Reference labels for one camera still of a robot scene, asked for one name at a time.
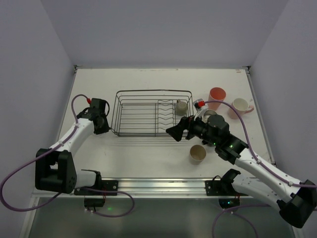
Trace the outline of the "beige tall cup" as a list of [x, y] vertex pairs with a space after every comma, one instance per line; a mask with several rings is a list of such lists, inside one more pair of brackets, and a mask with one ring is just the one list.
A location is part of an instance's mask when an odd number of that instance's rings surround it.
[[193, 165], [200, 164], [206, 157], [207, 152], [201, 145], [194, 145], [189, 151], [189, 161]]

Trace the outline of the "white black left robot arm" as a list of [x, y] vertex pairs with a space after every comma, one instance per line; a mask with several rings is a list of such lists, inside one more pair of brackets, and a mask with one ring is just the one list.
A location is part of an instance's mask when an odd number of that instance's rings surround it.
[[38, 190], [70, 194], [82, 187], [99, 188], [101, 173], [94, 170], [75, 168], [74, 156], [86, 139], [93, 135], [109, 132], [106, 107], [109, 103], [93, 98], [89, 107], [75, 114], [75, 122], [69, 131], [48, 149], [36, 154], [35, 188]]

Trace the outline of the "cream cup brown band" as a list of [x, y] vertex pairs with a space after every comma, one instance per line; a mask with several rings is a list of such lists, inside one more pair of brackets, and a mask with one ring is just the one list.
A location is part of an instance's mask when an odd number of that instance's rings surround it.
[[210, 116], [217, 115], [217, 112], [214, 110], [206, 110], [204, 113], [204, 118], [208, 119]]

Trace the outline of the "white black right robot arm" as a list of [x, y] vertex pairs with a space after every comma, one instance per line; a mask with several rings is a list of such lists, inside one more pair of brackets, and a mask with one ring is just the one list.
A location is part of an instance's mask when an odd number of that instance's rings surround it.
[[223, 116], [211, 115], [207, 122], [194, 116], [183, 117], [168, 129], [176, 141], [181, 141], [187, 131], [187, 140], [198, 137], [215, 146], [220, 158], [236, 165], [262, 182], [257, 188], [246, 182], [241, 174], [232, 177], [231, 189], [250, 195], [279, 211], [290, 225], [302, 228], [317, 207], [317, 186], [310, 180], [301, 181], [282, 172], [253, 152], [251, 145], [230, 133], [229, 124]]

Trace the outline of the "pink faceted mug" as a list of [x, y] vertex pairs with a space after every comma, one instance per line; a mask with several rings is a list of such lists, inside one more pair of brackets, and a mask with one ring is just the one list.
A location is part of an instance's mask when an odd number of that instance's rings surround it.
[[[245, 99], [242, 98], [236, 98], [231, 105], [240, 116], [250, 113], [254, 110], [254, 106], [250, 105]], [[237, 114], [231, 108], [228, 110], [228, 115], [231, 119], [238, 119]]]

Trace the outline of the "grey beige small mug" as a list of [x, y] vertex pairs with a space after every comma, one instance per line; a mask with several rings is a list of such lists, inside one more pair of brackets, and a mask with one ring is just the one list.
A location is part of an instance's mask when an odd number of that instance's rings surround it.
[[177, 100], [176, 106], [175, 106], [175, 113], [178, 116], [184, 116], [187, 113], [187, 103], [181, 100]]

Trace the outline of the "black mug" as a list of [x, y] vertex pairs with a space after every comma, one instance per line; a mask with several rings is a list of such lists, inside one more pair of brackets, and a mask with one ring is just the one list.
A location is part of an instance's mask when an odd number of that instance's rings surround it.
[[208, 143], [207, 141], [205, 141], [205, 140], [202, 140], [202, 144], [203, 145], [207, 145], [207, 146], [211, 146], [211, 144], [210, 143]]

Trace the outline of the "salmon pink plastic cup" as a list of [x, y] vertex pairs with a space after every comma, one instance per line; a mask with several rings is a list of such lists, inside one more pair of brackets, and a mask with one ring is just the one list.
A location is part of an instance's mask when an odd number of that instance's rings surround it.
[[[214, 87], [209, 92], [209, 101], [224, 101], [226, 98], [226, 92], [224, 89], [220, 87]], [[216, 111], [221, 103], [219, 102], [213, 102], [208, 103], [208, 107], [210, 110]]]

